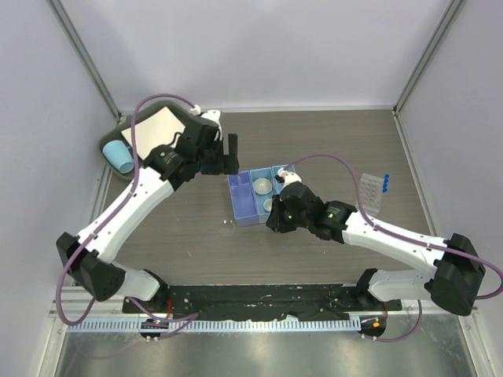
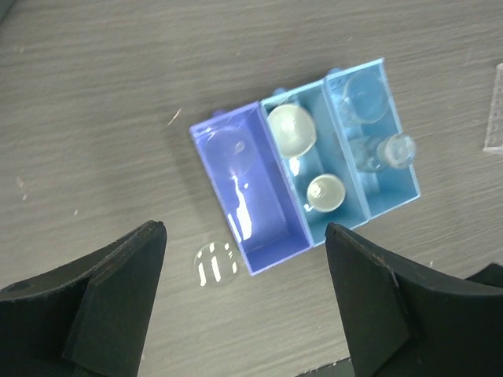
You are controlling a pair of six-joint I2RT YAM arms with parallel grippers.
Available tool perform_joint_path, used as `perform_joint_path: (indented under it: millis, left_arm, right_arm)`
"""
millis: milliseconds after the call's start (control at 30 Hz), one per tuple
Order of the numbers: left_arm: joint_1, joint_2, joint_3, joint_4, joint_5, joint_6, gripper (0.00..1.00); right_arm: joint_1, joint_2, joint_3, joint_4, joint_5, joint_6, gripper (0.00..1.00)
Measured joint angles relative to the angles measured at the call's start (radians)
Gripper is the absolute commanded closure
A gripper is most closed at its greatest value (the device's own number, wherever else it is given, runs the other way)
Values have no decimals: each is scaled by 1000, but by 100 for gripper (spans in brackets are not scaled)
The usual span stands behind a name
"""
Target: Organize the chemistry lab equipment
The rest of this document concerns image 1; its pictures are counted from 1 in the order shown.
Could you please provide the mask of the small white ceramic bowl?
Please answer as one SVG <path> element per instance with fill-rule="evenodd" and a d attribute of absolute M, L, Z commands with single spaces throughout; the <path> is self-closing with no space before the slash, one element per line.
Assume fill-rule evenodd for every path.
<path fill-rule="evenodd" d="M 271 212 L 273 208 L 274 201 L 272 199 L 266 199 L 263 204 L 263 209 L 267 212 Z"/>

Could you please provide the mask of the blue tiered organizer box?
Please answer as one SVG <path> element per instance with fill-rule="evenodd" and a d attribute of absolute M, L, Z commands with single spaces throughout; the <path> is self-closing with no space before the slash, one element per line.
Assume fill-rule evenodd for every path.
<path fill-rule="evenodd" d="M 227 181 L 231 198 L 235 224 L 239 228 L 265 224 L 270 216 L 270 204 L 283 184 L 275 178 L 281 168 L 286 165 L 276 165 L 252 170 L 243 170 L 235 175 L 228 175 Z M 259 179 L 266 179 L 270 191 L 258 193 L 254 184 Z"/>

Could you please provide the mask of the large white ceramic bowl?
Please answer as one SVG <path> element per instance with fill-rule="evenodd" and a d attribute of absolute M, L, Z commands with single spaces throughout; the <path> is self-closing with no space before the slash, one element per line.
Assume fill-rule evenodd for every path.
<path fill-rule="evenodd" d="M 258 178 L 253 182 L 253 189 L 257 195 L 265 196 L 271 193 L 272 183 L 267 178 Z"/>

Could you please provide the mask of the clear glass watch dish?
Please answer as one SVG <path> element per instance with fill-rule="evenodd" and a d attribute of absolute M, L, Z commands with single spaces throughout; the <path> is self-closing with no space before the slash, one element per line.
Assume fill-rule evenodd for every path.
<path fill-rule="evenodd" d="M 219 233 L 224 237 L 231 237 L 236 230 L 236 226 L 232 220 L 224 220 L 219 228 Z"/>

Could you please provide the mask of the clear test tube rack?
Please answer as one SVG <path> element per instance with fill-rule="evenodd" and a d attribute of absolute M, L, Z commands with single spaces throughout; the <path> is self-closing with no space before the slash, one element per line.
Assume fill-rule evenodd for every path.
<path fill-rule="evenodd" d="M 370 174 L 362 174 L 359 182 L 360 199 L 356 200 L 356 207 L 362 205 L 368 216 L 377 216 L 380 212 L 383 196 L 384 179 Z"/>

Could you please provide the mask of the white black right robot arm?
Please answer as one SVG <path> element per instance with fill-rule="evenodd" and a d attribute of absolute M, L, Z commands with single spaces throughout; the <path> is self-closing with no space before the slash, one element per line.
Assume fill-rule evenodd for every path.
<path fill-rule="evenodd" d="M 408 265 L 406 271 L 372 268 L 362 274 L 354 298 L 365 310 L 392 300 L 430 300 L 466 317 L 486 273 L 465 236 L 454 233 L 445 240 L 365 219 L 356 207 L 324 202 L 299 182 L 273 197 L 266 226 L 278 233 L 306 229 L 320 240 L 363 247 Z"/>

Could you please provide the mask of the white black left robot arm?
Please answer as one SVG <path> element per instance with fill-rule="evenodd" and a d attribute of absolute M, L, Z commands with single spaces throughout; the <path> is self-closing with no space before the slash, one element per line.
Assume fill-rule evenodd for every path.
<path fill-rule="evenodd" d="M 148 270 L 116 263 L 131 233 L 161 202 L 197 174 L 235 174 L 237 135 L 224 137 L 221 113 L 209 110 L 187 119 L 167 108 L 126 130 L 141 165 L 127 188 L 76 235 L 61 234 L 56 247 L 66 275 L 95 302 L 114 295 L 140 301 L 150 313 L 167 304 L 167 285 Z"/>

